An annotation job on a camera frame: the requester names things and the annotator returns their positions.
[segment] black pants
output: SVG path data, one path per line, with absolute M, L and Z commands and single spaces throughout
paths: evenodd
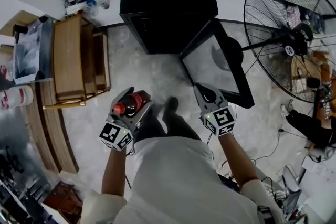
M 153 137 L 181 136 L 201 140 L 195 131 L 176 113 L 168 113 L 163 121 L 167 125 L 168 132 L 165 133 L 158 119 L 152 114 L 147 114 L 140 124 L 134 142 Z
M 311 118 L 307 115 L 301 114 L 295 110 L 292 110 L 287 116 L 286 120 L 295 129 L 300 131 L 304 136 L 306 136 L 311 142 L 313 142 L 316 147 L 325 148 L 326 146 L 333 144 L 332 138 L 331 143 L 329 143 L 332 136 L 332 130 L 325 129 L 321 127 L 321 121 L 319 119 Z M 333 128 L 334 121 L 332 119 L 331 127 Z

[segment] bottle cap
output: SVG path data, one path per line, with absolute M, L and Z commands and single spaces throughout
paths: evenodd
M 125 112 L 125 106 L 123 103 L 117 103 L 114 105 L 113 107 L 113 111 L 114 113 L 117 113 L 117 114 L 122 114 Z

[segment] white sleeve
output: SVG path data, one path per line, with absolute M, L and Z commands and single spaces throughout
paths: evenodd
M 91 190 L 85 195 L 80 223 L 93 224 L 105 220 L 112 223 L 126 203 L 123 197 Z
M 276 223 L 285 223 L 285 216 L 281 209 L 267 194 L 260 180 L 256 179 L 245 183 L 241 190 L 241 194 L 252 200 L 257 206 L 269 207 Z

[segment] black and white marker cube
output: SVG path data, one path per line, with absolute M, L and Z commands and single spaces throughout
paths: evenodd
M 204 115 L 204 125 L 216 136 L 224 135 L 233 130 L 235 116 L 231 106 L 220 108 Z
M 99 139 L 109 148 L 122 151 L 132 141 L 133 136 L 130 130 L 106 121 Z

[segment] red bottle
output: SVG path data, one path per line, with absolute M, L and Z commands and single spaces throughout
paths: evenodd
M 150 100 L 151 96 L 145 91 L 126 94 L 119 103 L 114 105 L 113 111 L 117 114 L 132 117 Z

